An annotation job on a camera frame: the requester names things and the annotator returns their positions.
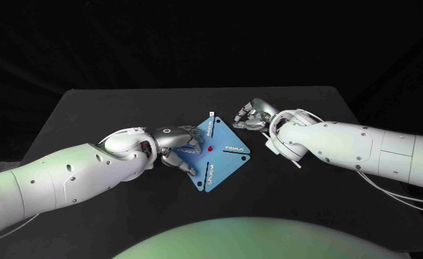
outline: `robotic hand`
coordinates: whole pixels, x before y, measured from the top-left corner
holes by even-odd
[[[153,168],[160,154],[167,166],[196,175],[170,148],[190,144],[201,154],[201,130],[169,126],[150,135],[144,129],[123,129],[98,144],[62,149],[0,173],[0,230],[39,213],[84,202],[121,181],[137,178]]]
[[[248,120],[240,122],[247,114]],[[326,163],[423,186],[423,137],[339,122],[325,122],[310,112],[279,111],[260,98],[242,107],[235,128],[268,132],[266,146],[297,161],[310,151]]]

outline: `dark table surface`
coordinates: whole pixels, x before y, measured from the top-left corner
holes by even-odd
[[[231,126],[254,98],[280,110],[305,109],[323,120],[357,123],[332,87],[71,90],[42,128],[23,164],[98,141],[123,128],[198,125],[214,111]],[[133,181],[88,201],[49,211],[0,240],[3,258],[111,258],[137,242],[192,222],[234,216],[281,217],[323,225],[395,251],[423,250],[420,212],[393,200],[357,173],[310,153],[299,169],[267,149],[258,132],[234,130],[251,160],[209,192],[156,162]],[[404,194],[400,182],[374,181]]]

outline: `blue triangular board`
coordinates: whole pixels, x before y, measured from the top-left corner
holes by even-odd
[[[196,176],[189,178],[198,190],[209,192],[250,160],[250,149],[219,117],[209,117],[196,127],[205,140],[201,155],[189,145],[172,150],[196,170]]]

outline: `black table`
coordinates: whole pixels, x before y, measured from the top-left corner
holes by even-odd
[[[169,90],[71,90],[42,128],[23,164],[123,128],[198,125],[214,111],[231,126],[242,105],[260,97],[323,120],[357,123],[332,87]],[[156,162],[153,170],[88,201],[43,213],[0,240],[6,258],[110,258],[167,229],[219,217],[283,217],[331,227],[395,251],[423,250],[420,213],[393,200],[357,173],[310,153],[299,169],[266,148],[258,132],[234,130],[251,160],[211,193],[186,174]],[[374,178],[404,194],[400,182]]]

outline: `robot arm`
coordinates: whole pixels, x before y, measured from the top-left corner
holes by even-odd
[[[189,175],[193,169],[170,147],[190,143],[199,148],[201,132],[190,126],[162,128],[172,136],[156,136],[143,128],[121,130],[100,144],[66,148],[27,165],[0,173],[0,230],[20,220],[84,202],[121,181],[153,168],[157,155],[167,166]]]
[[[248,112],[247,122],[240,122],[241,112]],[[310,151],[335,166],[423,186],[421,136],[323,122],[302,109],[277,111],[258,98],[241,112],[234,127],[268,131],[266,146],[293,162]]]

